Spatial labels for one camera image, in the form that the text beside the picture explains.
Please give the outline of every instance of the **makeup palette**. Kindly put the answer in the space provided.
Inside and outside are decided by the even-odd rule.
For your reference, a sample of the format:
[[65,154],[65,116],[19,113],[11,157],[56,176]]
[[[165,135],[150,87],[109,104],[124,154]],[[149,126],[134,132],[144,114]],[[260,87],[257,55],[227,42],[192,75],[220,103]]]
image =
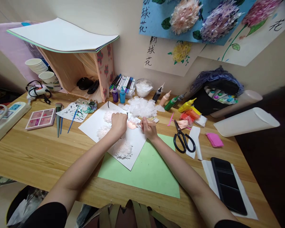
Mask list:
[[37,128],[52,126],[55,121],[55,116],[55,108],[35,111],[29,118],[25,129],[33,130]]

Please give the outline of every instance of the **smartphone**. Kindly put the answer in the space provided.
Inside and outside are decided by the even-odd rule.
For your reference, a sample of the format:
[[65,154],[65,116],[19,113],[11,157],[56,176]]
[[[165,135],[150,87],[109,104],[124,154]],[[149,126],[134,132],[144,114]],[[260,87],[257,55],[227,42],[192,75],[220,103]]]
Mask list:
[[215,157],[211,158],[211,162],[221,201],[229,210],[247,215],[230,162]]

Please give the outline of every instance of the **pink eraser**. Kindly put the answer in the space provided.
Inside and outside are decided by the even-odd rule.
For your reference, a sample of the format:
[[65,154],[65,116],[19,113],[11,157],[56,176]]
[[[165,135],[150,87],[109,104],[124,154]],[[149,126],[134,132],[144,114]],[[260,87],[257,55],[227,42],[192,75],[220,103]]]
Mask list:
[[211,145],[213,147],[222,147],[224,146],[223,142],[219,138],[219,136],[215,133],[206,133],[207,138],[209,139]]

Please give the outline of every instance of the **scissors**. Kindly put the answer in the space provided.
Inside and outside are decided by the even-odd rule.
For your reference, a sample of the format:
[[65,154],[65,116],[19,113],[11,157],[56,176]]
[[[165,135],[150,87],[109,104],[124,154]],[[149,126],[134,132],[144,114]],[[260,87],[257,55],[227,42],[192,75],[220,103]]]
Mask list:
[[[182,154],[184,154],[184,153],[186,152],[186,149],[187,149],[189,152],[193,153],[193,152],[195,151],[195,148],[196,148],[193,139],[192,139],[188,134],[185,134],[185,135],[184,135],[184,133],[182,133],[181,128],[179,127],[179,125],[178,125],[178,123],[176,122],[176,120],[174,120],[174,123],[175,123],[176,129],[177,129],[177,134],[174,135],[174,139],[173,139],[174,146],[175,146],[176,149],[177,149],[179,152],[181,152]],[[180,139],[180,143],[181,143],[181,145],[183,146],[184,150],[180,150],[180,149],[177,147],[177,145],[176,145],[176,136],[178,136],[178,138]],[[192,142],[193,150],[189,149],[185,136],[187,136],[187,138]]]

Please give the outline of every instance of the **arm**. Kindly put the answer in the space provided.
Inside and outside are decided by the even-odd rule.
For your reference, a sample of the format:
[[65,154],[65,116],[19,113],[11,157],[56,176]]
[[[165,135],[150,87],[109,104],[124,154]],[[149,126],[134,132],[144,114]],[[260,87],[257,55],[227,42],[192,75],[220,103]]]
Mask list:
[[39,207],[50,202],[59,202],[66,207],[69,215],[78,193],[104,154],[126,132],[127,118],[126,114],[112,114],[110,131],[65,171]]
[[201,176],[157,135],[156,127],[148,126],[145,117],[141,126],[175,178],[194,201],[207,227],[212,228],[224,219],[237,221]]

